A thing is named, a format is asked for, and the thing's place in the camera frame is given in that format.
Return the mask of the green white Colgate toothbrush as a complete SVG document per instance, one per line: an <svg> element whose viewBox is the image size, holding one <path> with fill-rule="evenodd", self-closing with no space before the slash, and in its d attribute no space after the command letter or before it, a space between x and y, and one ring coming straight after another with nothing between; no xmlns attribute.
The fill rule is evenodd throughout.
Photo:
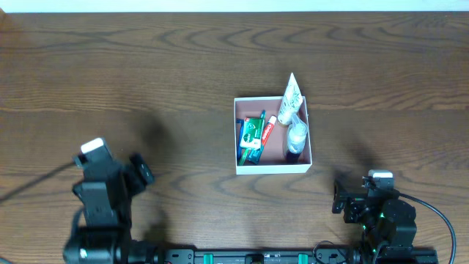
<svg viewBox="0 0 469 264"><path fill-rule="evenodd" d="M265 120L265 115L266 115L266 111L263 110L262 113L260 114L260 117L254 117L254 118L263 118ZM255 150L255 149L252 149L252 148L248 148L248 149L245 149L245 148L242 148L243 150L243 154L241 156L241 159L239 161L239 165L242 166L244 163L245 163L245 160L247 159L248 157L248 154L252 151L252 150Z"/></svg>

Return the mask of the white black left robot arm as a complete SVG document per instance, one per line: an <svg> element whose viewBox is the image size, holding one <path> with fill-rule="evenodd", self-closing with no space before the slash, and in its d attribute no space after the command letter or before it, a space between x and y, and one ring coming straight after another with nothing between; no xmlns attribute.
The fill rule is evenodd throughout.
<svg viewBox="0 0 469 264"><path fill-rule="evenodd" d="M113 157L105 139L81 145L74 158L84 178L72 191L83 203L74 215L63 249L66 263L163 263L164 253L151 243L131 237L134 196L155 182L140 154L124 164Z"/></svg>

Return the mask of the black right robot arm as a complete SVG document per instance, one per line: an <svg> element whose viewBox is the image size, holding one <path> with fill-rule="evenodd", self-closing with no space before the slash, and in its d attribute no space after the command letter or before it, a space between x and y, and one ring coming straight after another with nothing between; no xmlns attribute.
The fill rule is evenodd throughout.
<svg viewBox="0 0 469 264"><path fill-rule="evenodd" d="M366 193L352 193L338 180L333 183L332 212L347 224L362 227L361 241L347 254L348 263L417 263L413 247L416 209L399 199L394 175L372 169L362 177Z"/></svg>

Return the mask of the white cardboard box pink interior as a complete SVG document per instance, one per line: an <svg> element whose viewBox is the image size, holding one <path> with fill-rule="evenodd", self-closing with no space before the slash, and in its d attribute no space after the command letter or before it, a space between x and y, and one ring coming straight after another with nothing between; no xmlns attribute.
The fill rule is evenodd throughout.
<svg viewBox="0 0 469 264"><path fill-rule="evenodd" d="M263 111L266 118L278 114L281 106L281 96L250 97L234 99L234 119L242 120L246 117L259 117ZM295 164L288 164L284 157L284 140L287 138L287 128L275 124L273 132L257 165L246 161L242 166L235 161L237 175L271 175L306 173L313 164L311 157L311 137L306 136L306 143L299 160Z"/></svg>

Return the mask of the Colgate toothpaste tube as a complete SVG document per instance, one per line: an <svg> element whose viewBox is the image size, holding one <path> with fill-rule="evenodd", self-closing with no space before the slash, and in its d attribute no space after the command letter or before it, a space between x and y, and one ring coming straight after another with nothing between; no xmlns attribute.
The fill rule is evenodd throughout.
<svg viewBox="0 0 469 264"><path fill-rule="evenodd" d="M277 121L277 116L275 116L275 115L272 115L270 117L270 119L268 120L268 122L267 122L267 124L264 127L264 130L262 132L261 147L257 150L252 150L248 154L247 159L248 159L249 162L251 162L255 165L257 165L259 163L262 152L265 148L265 145L267 144L268 138L269 138L273 128L275 127L276 121Z"/></svg>

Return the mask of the white lotion tube gold cap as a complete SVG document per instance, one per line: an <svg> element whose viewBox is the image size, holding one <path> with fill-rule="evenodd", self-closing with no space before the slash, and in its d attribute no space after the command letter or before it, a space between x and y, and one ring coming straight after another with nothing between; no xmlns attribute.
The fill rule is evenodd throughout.
<svg viewBox="0 0 469 264"><path fill-rule="evenodd" d="M292 123L292 115L299 112L302 104L303 96L300 87L298 86L294 73L290 73L287 87L278 110L278 121L282 125L290 125Z"/></svg>

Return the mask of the blue disposable razor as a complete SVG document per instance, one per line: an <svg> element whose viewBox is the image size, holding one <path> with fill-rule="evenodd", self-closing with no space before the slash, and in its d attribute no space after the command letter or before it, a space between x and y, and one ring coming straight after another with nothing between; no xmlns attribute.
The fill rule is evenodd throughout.
<svg viewBox="0 0 469 264"><path fill-rule="evenodd" d="M239 125L239 131L237 133L237 148L236 148L237 160L239 161L242 156L242 147L240 146L240 143L243 137L244 119L237 118L236 125Z"/></svg>

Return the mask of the green Dettol soap bar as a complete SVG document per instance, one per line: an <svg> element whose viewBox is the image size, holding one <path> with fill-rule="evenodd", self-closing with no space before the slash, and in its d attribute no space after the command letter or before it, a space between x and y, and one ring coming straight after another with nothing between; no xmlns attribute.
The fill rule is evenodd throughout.
<svg viewBox="0 0 469 264"><path fill-rule="evenodd" d="M240 146L248 149L259 149L265 120L263 118L246 117L241 132Z"/></svg>

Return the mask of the blue Dettol foam bottle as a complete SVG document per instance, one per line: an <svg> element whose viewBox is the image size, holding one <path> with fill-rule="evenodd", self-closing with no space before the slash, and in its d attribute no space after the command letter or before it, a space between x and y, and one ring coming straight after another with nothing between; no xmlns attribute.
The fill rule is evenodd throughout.
<svg viewBox="0 0 469 264"><path fill-rule="evenodd" d="M288 164L296 164L304 150L309 130L297 114L292 115L291 121L284 141L284 157Z"/></svg>

